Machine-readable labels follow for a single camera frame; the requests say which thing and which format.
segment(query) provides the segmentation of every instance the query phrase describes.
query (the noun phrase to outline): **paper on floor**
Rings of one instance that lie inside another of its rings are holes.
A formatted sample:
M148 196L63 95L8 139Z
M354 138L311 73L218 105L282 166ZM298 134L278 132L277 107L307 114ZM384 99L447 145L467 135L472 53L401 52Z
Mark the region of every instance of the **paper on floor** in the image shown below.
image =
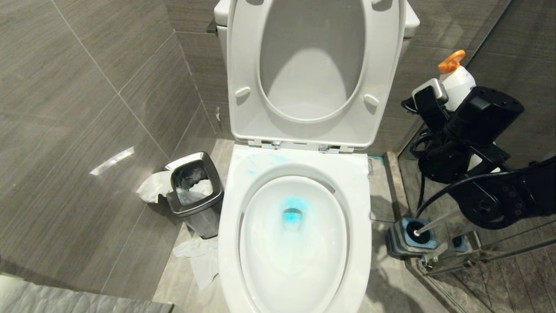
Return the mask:
M180 243L177 247L172 249L173 254L176 257L198 257L218 248L218 237L204 240L197 236L198 235L195 234L193 238Z
M204 240L197 234L179 244L172 252L176 257L188 257L193 276L203 290L218 274L218 237Z
M172 192L171 177L171 170L152 174L139 186L137 193L147 203L158 203L159 194L165 197L169 192Z

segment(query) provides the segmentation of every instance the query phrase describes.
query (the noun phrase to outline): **toilet tank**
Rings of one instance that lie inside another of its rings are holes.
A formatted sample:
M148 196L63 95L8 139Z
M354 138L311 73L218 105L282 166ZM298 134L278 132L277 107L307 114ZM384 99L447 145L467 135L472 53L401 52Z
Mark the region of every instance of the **toilet tank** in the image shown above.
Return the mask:
M220 0L219 3L214 8L214 19L216 22L216 29L218 38L220 40L220 47L222 48L222 54L224 55L224 64L227 67L227 25L228 25L228 13L230 11L230 0ZM411 39L417 33L417 27L419 27L419 18L413 11L409 2L405 2L405 30L404 30L404 40L401 45L401 55L400 59L404 56L405 51L409 47Z

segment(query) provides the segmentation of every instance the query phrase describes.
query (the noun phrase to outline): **orange bottle cap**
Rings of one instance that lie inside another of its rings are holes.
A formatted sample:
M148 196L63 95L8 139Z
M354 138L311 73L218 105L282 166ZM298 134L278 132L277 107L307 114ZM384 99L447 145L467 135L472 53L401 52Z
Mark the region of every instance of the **orange bottle cap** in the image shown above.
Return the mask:
M465 51L457 50L446 58L442 63L438 64L438 69L442 74L448 74L455 71L459 67L459 61L465 57Z

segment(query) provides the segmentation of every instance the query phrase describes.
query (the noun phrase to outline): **toilet lid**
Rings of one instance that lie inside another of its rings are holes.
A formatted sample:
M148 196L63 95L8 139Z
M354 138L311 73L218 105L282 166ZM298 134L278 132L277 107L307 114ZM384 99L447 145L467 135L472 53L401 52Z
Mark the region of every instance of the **toilet lid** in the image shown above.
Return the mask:
M234 136L369 146L405 19L405 0L373 2L232 0L227 66Z

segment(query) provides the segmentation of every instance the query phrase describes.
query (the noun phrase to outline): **blue cleaning liquid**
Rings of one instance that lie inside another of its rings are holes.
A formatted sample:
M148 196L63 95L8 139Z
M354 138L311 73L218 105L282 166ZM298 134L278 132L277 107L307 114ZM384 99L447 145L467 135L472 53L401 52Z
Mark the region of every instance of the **blue cleaning liquid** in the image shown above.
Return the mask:
M287 231L299 231L303 220L303 212L307 211L309 204L307 200L290 196L283 203L284 211L282 218L284 220L284 229Z

